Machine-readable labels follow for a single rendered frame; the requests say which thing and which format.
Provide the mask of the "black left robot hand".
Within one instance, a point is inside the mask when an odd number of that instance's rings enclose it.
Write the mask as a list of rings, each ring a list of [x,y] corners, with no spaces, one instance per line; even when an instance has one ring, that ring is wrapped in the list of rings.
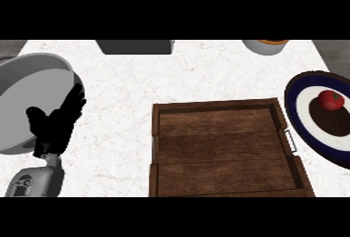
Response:
[[[37,106],[27,109],[30,131],[35,136],[35,157],[46,154],[61,155],[65,152],[84,104],[83,85],[77,83],[61,107],[49,115]]]

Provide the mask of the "brown wooden tray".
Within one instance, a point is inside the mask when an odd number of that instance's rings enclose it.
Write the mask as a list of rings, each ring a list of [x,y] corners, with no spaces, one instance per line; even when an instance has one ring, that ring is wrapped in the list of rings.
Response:
[[[152,197],[312,197],[275,98],[155,104]]]

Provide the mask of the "blue and white plate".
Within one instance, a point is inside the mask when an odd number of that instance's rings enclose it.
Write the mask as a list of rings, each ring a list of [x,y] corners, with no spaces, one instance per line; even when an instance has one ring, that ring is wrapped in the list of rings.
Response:
[[[320,107],[319,93],[325,90],[344,98],[337,111]],[[309,147],[329,162],[350,169],[350,80],[319,70],[298,74],[285,87],[285,112]]]

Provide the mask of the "red tomato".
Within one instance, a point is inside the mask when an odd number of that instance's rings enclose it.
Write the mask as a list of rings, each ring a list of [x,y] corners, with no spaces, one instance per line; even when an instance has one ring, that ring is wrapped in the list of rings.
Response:
[[[319,104],[322,109],[337,111],[344,105],[344,98],[337,92],[325,90],[319,93]]]

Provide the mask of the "grey metal pan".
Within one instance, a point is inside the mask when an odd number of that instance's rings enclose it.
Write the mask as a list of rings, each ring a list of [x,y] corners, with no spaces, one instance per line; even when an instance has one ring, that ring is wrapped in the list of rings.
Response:
[[[27,109],[50,114],[81,79],[66,60],[31,53],[0,62],[0,154],[19,155],[34,149]]]

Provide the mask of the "dark grey appliance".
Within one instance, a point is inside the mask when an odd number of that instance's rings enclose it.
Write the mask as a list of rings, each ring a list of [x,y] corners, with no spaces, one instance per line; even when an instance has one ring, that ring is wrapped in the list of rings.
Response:
[[[170,55],[174,40],[97,40],[106,55]]]

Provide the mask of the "grey cup with orange contents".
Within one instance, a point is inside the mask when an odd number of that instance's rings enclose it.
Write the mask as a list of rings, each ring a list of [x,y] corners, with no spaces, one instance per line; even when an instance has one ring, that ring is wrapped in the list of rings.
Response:
[[[281,53],[288,40],[244,40],[248,50],[263,56],[273,56]]]

